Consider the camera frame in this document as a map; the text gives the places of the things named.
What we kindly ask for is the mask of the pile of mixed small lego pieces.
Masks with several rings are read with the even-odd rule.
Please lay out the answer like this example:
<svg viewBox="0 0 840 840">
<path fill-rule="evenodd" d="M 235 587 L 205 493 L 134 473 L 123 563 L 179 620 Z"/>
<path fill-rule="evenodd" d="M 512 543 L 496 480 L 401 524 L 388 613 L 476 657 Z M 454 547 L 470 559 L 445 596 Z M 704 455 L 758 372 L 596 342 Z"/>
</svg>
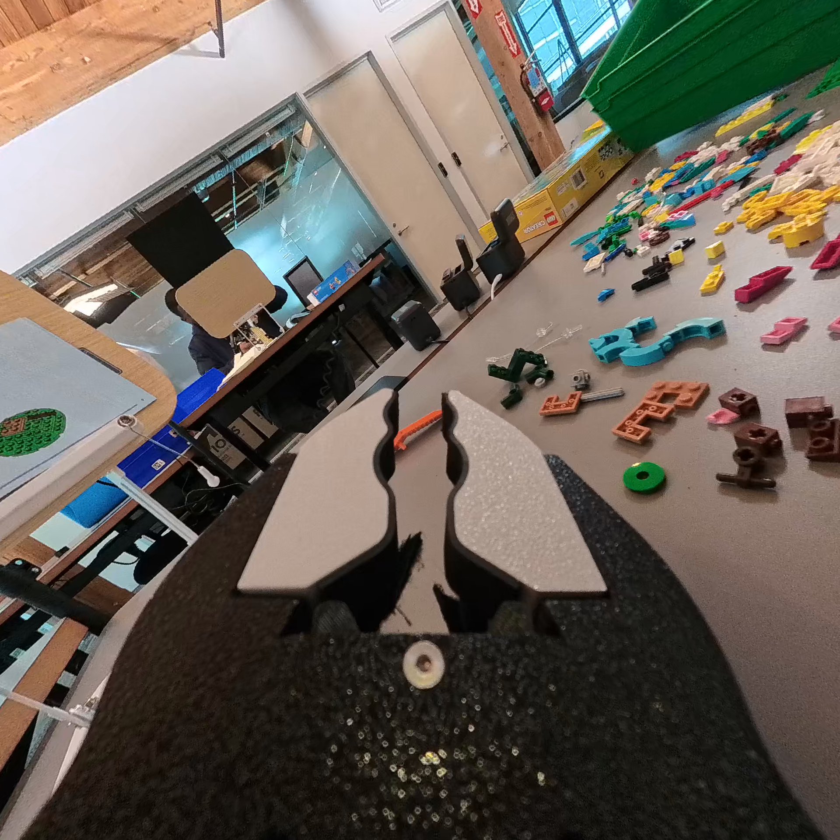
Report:
<svg viewBox="0 0 840 840">
<path fill-rule="evenodd" d="M 832 123 L 824 108 L 803 109 L 789 100 L 789 92 L 782 90 L 751 102 L 705 142 L 618 193 L 599 227 L 570 241 L 584 272 L 604 274 L 618 256 L 643 257 L 664 246 L 669 250 L 682 231 L 696 225 L 697 209 L 705 206 L 717 207 L 724 216 L 715 227 L 717 237 L 732 230 L 743 204 L 724 213 L 723 200 L 772 174 L 811 131 Z"/>
</svg>

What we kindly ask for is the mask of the pile of white lego pieces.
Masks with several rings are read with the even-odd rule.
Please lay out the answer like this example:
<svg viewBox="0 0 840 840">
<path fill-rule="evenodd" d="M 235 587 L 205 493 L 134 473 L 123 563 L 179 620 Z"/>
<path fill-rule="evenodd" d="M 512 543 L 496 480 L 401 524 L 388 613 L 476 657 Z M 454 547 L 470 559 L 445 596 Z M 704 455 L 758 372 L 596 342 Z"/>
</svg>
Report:
<svg viewBox="0 0 840 840">
<path fill-rule="evenodd" d="M 838 178 L 839 121 L 836 120 L 811 131 L 795 146 L 793 155 L 782 161 L 772 174 L 725 198 L 722 210 L 728 213 L 756 192 L 771 196 L 797 193 L 813 185 L 838 186 Z"/>
</svg>

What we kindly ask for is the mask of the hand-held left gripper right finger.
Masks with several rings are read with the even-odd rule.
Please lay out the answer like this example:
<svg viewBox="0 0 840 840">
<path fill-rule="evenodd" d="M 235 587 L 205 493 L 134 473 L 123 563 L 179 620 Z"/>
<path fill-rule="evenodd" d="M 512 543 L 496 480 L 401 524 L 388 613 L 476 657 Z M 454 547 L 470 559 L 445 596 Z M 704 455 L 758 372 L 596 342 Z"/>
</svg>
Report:
<svg viewBox="0 0 840 840">
<path fill-rule="evenodd" d="M 441 613 L 450 632 L 487 632 L 505 604 L 526 616 L 608 596 L 541 448 L 462 392 L 442 395 L 446 474 Z"/>
</svg>

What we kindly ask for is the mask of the orange brick separator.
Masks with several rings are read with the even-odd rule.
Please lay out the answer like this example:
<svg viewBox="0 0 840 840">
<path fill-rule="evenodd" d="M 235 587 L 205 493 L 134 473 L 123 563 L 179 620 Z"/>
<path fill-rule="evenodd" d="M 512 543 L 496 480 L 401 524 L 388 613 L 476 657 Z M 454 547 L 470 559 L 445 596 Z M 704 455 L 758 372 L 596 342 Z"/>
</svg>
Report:
<svg viewBox="0 0 840 840">
<path fill-rule="evenodd" d="M 438 423 L 443 416 L 442 410 L 436 410 L 429 414 L 422 416 L 416 421 L 404 426 L 394 436 L 393 447 L 395 452 L 403 452 L 406 449 L 407 443 L 416 435 L 429 429 Z"/>
</svg>

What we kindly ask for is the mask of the yellow lego box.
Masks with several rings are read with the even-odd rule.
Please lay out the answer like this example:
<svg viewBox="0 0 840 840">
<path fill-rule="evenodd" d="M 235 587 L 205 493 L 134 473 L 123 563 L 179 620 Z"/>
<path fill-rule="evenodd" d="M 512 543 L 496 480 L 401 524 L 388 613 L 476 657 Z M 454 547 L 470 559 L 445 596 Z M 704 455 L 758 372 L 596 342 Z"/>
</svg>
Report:
<svg viewBox="0 0 840 840">
<path fill-rule="evenodd" d="M 516 236 L 525 243 L 566 225 L 635 156 L 603 121 L 516 194 Z"/>
</svg>

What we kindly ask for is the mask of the dark green lego assembly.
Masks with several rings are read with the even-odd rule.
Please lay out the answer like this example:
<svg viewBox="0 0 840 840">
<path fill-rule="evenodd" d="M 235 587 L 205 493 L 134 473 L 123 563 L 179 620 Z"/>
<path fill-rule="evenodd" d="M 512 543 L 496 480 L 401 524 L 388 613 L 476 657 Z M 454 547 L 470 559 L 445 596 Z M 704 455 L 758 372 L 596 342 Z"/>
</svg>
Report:
<svg viewBox="0 0 840 840">
<path fill-rule="evenodd" d="M 488 363 L 487 373 L 489 377 L 510 384 L 518 384 L 522 378 L 532 385 L 536 384 L 537 380 L 550 382 L 554 378 L 554 371 L 542 353 L 522 348 L 513 351 L 506 366 Z"/>
</svg>

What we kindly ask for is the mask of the small black monitor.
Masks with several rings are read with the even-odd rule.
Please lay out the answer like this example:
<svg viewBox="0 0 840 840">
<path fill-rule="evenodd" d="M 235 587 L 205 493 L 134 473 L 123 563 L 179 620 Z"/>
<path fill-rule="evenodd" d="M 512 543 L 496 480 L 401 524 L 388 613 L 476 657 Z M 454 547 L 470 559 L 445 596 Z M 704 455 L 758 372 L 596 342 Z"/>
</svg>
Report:
<svg viewBox="0 0 840 840">
<path fill-rule="evenodd" d="M 283 274 L 283 280 L 294 292 L 304 308 L 314 306 L 309 296 L 321 285 L 323 277 L 312 264 L 309 257 L 304 256 L 294 266 L 289 268 Z"/>
</svg>

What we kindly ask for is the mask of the wooden desk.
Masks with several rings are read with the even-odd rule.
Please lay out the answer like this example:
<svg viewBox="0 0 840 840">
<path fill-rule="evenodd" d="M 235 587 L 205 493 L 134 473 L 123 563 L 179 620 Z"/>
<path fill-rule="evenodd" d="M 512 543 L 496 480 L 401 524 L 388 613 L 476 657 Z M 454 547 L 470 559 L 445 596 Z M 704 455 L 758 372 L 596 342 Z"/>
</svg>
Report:
<svg viewBox="0 0 840 840">
<path fill-rule="evenodd" d="M 340 316 L 353 318 L 359 312 L 366 312 L 392 349 L 399 350 L 403 346 L 404 341 L 395 330 L 393 320 L 384 315 L 371 290 L 373 278 L 382 271 L 389 259 L 384 253 L 372 257 L 326 301 L 318 304 L 294 328 L 265 347 L 252 362 L 241 367 L 204 404 L 186 415 L 181 423 L 171 420 L 168 423 L 171 431 L 194 447 L 208 463 L 216 463 L 228 476 L 233 476 L 233 472 L 193 435 L 194 432 L 198 433 L 209 426 L 242 453 L 254 467 L 267 470 L 270 467 L 266 459 L 267 445 L 263 444 L 260 448 L 248 446 L 229 429 L 229 425 L 246 409 L 257 404 L 274 385 L 342 327 L 344 321 L 340 320 Z"/>
</svg>

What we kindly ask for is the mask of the large window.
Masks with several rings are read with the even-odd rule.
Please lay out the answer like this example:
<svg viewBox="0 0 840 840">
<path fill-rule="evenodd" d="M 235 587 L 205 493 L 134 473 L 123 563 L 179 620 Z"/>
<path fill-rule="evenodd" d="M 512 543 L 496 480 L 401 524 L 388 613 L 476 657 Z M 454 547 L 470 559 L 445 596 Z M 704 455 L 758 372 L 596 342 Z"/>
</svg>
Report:
<svg viewBox="0 0 840 840">
<path fill-rule="evenodd" d="M 608 46 L 635 1 L 514 1 L 509 3 L 527 54 L 554 91 L 587 59 Z"/>
</svg>

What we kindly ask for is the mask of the pile of yellow lego pieces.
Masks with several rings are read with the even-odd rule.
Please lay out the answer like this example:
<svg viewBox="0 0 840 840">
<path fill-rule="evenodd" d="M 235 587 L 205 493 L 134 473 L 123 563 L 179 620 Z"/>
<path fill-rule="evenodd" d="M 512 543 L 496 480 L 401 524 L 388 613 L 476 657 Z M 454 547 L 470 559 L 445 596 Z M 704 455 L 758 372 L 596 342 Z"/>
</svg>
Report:
<svg viewBox="0 0 840 840">
<path fill-rule="evenodd" d="M 767 228 L 769 241 L 780 240 L 785 248 L 795 249 L 825 236 L 828 207 L 838 201 L 839 185 L 775 195 L 761 191 L 747 198 L 736 223 L 753 233 Z"/>
</svg>

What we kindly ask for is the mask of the red fire extinguisher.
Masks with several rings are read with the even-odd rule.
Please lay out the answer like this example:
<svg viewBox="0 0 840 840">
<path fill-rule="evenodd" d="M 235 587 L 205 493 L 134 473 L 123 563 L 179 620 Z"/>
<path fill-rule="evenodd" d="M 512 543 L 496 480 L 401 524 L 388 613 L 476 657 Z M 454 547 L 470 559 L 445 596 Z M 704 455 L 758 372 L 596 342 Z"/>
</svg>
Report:
<svg viewBox="0 0 840 840">
<path fill-rule="evenodd" d="M 521 64 L 520 83 L 538 113 L 548 113 L 553 107 L 553 93 L 545 80 L 539 63 L 531 56 Z"/>
</svg>

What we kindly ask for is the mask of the large tan lego plate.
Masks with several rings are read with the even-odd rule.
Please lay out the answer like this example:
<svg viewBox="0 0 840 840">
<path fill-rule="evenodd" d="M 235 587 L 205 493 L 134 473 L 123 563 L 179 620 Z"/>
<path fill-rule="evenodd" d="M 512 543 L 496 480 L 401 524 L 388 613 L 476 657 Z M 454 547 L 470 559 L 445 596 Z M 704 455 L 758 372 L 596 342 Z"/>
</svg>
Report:
<svg viewBox="0 0 840 840">
<path fill-rule="evenodd" d="M 643 399 L 613 427 L 612 435 L 629 444 L 644 445 L 651 423 L 664 423 L 677 411 L 694 410 L 709 393 L 705 381 L 656 381 Z"/>
</svg>

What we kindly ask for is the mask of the stack of blue bins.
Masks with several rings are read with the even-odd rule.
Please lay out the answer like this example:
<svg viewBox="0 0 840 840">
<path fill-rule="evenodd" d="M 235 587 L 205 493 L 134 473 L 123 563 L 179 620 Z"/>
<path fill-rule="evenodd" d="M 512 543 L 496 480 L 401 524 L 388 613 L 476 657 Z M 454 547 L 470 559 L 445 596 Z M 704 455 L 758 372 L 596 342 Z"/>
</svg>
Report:
<svg viewBox="0 0 840 840">
<path fill-rule="evenodd" d="M 182 438 L 160 442 L 145 442 L 118 464 L 125 477 L 141 488 L 147 487 L 157 476 L 177 460 L 183 460 L 189 444 Z"/>
</svg>

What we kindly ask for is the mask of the cardboard box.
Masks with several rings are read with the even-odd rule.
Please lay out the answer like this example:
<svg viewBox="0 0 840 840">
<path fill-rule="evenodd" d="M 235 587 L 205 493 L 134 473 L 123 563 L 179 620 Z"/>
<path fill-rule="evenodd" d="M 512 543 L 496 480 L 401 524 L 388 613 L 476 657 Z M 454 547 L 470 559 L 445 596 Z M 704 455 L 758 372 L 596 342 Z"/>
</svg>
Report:
<svg viewBox="0 0 840 840">
<path fill-rule="evenodd" d="M 267 445 L 278 427 L 252 406 L 238 414 L 216 406 L 187 426 L 214 456 L 231 468 L 264 470 L 270 467 Z"/>
</svg>

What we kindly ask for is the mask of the turquoise curved lego piece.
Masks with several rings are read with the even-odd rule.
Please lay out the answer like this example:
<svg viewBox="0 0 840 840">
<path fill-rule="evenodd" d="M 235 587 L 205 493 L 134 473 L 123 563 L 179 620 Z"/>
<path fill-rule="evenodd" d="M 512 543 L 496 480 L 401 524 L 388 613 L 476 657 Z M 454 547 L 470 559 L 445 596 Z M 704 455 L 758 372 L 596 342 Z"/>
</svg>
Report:
<svg viewBox="0 0 840 840">
<path fill-rule="evenodd" d="M 621 328 L 605 332 L 598 337 L 588 339 L 588 344 L 596 359 L 604 364 L 621 360 L 632 351 L 641 350 L 638 338 L 657 327 L 654 317 L 639 317 Z"/>
<path fill-rule="evenodd" d="M 720 318 L 693 318 L 676 324 L 657 342 L 624 350 L 618 358 L 625 366 L 647 366 L 662 361 L 677 345 L 688 340 L 714 340 L 725 333 L 726 325 Z"/>
</svg>

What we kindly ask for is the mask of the wooden post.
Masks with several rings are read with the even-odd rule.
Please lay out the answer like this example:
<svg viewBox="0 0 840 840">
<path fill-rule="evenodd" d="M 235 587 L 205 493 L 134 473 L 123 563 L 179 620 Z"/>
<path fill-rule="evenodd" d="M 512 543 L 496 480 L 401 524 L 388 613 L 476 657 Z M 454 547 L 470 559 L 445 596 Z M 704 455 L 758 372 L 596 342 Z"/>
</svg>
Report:
<svg viewBox="0 0 840 840">
<path fill-rule="evenodd" d="M 493 69 L 507 102 L 518 123 L 521 134 L 528 147 L 538 171 L 549 168 L 564 154 L 564 144 L 555 128 L 551 113 L 538 113 L 530 102 L 520 83 L 521 64 L 528 57 L 525 47 L 517 34 L 512 15 L 502 1 L 481 1 L 482 12 L 473 20 L 465 9 L 480 46 Z M 503 42 L 494 19 L 494 13 L 504 8 L 511 25 L 515 28 L 521 45 L 521 55 L 513 59 Z"/>
</svg>

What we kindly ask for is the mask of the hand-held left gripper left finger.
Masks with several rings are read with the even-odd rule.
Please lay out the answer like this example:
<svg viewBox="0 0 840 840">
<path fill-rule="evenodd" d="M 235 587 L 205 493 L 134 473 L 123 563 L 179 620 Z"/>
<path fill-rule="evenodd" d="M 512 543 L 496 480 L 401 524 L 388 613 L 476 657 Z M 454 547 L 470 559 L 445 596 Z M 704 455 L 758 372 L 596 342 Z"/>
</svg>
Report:
<svg viewBox="0 0 840 840">
<path fill-rule="evenodd" d="M 398 393 L 382 388 L 300 447 L 237 583 L 247 596 L 279 596 L 312 610 L 345 604 L 376 632 L 401 587 L 394 437 Z"/>
</svg>

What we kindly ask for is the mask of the black ceiling rod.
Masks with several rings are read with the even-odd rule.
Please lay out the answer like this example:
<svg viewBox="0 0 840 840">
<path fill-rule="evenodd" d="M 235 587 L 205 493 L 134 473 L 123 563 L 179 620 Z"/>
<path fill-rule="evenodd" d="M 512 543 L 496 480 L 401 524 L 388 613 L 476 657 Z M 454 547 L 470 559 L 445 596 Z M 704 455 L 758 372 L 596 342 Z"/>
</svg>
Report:
<svg viewBox="0 0 840 840">
<path fill-rule="evenodd" d="M 226 57 L 223 2 L 212 1 L 210 4 L 210 17 L 196 25 L 191 38 L 176 48 L 176 55 L 210 60 Z"/>
</svg>

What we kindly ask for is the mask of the blue plastic bin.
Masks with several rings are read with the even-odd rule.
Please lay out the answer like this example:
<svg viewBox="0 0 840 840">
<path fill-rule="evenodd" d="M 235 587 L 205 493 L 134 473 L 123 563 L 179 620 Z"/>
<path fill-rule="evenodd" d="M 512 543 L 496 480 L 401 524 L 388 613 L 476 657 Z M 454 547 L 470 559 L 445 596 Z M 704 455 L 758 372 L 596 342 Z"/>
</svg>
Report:
<svg viewBox="0 0 840 840">
<path fill-rule="evenodd" d="M 204 405 L 224 383 L 225 376 L 226 374 L 218 369 L 211 369 L 200 375 L 178 393 L 175 415 L 185 417 Z"/>
</svg>

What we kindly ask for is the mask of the white door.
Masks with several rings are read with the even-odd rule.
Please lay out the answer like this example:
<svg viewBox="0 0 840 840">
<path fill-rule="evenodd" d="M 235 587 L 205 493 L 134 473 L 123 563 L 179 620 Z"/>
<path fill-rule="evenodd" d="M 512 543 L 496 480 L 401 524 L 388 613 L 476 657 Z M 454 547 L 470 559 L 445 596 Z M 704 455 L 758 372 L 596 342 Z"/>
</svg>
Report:
<svg viewBox="0 0 840 840">
<path fill-rule="evenodd" d="M 452 2 L 437 2 L 389 40 L 481 211 L 529 183 L 531 170 L 499 97 Z"/>
<path fill-rule="evenodd" d="M 456 235 L 478 244 L 469 210 L 370 51 L 318 81 L 303 99 L 393 240 L 426 276 L 448 264 Z"/>
</svg>

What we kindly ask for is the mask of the pale blue instruction page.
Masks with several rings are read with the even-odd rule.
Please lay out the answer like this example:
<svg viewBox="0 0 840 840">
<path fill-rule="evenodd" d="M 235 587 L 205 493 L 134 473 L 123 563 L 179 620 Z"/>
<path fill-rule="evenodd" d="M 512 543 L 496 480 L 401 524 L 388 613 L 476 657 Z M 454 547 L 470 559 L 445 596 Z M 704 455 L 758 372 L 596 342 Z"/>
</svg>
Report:
<svg viewBox="0 0 840 840">
<path fill-rule="evenodd" d="M 2 497 L 80 441 L 154 400 L 107 364 L 29 319 L 2 325 Z"/>
</svg>

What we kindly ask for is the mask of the group of black lego pieces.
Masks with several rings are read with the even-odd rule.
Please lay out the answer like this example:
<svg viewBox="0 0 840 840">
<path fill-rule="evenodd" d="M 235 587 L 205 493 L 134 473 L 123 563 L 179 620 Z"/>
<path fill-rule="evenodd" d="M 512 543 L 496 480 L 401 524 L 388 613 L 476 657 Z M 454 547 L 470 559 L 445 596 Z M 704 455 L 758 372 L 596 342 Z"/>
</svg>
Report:
<svg viewBox="0 0 840 840">
<path fill-rule="evenodd" d="M 631 285 L 632 292 L 645 291 L 667 281 L 673 268 L 684 264 L 686 249 L 695 243 L 695 238 L 683 237 L 676 240 L 662 257 L 655 256 L 651 265 L 643 270 L 641 279 Z"/>
</svg>

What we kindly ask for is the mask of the black panel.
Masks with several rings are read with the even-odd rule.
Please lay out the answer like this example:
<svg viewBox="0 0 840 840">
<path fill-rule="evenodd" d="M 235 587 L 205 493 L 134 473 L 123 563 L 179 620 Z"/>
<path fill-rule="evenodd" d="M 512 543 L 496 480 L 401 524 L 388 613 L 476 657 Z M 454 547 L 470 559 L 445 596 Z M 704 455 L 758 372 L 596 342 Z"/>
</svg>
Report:
<svg viewBox="0 0 840 840">
<path fill-rule="evenodd" d="M 172 288 L 184 286 L 235 250 L 194 192 L 158 213 L 126 239 Z"/>
</svg>

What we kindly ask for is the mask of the blue lego box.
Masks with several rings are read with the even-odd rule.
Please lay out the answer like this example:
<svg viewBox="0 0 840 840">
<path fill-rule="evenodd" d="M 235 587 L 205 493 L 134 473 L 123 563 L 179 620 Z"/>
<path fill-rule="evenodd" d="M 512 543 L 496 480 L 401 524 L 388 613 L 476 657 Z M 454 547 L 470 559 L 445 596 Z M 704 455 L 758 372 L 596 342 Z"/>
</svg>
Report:
<svg viewBox="0 0 840 840">
<path fill-rule="evenodd" d="M 342 288 L 360 270 L 352 260 L 345 261 L 332 274 L 326 276 L 307 295 L 308 308 L 315 308 Z"/>
</svg>

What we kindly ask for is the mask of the black battery charger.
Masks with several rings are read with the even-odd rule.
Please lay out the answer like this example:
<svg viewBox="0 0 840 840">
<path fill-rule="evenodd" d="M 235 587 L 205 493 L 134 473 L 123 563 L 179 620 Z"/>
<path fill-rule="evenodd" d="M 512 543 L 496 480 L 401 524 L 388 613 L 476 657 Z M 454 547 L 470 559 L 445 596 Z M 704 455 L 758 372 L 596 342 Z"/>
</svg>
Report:
<svg viewBox="0 0 840 840">
<path fill-rule="evenodd" d="M 525 261 L 525 255 L 517 237 L 519 216 L 510 198 L 506 198 L 490 213 L 490 225 L 491 240 L 478 255 L 476 262 L 492 285 L 496 279 L 504 281 L 515 276 Z"/>
<path fill-rule="evenodd" d="M 446 269 L 440 282 L 440 290 L 455 311 L 466 312 L 467 308 L 478 302 L 481 292 L 473 276 L 475 262 L 466 242 L 466 236 L 457 235 L 455 244 L 461 263 L 456 268 Z"/>
<path fill-rule="evenodd" d="M 409 300 L 391 315 L 397 332 L 417 352 L 426 350 L 442 339 L 436 321 L 424 305 Z"/>
</svg>

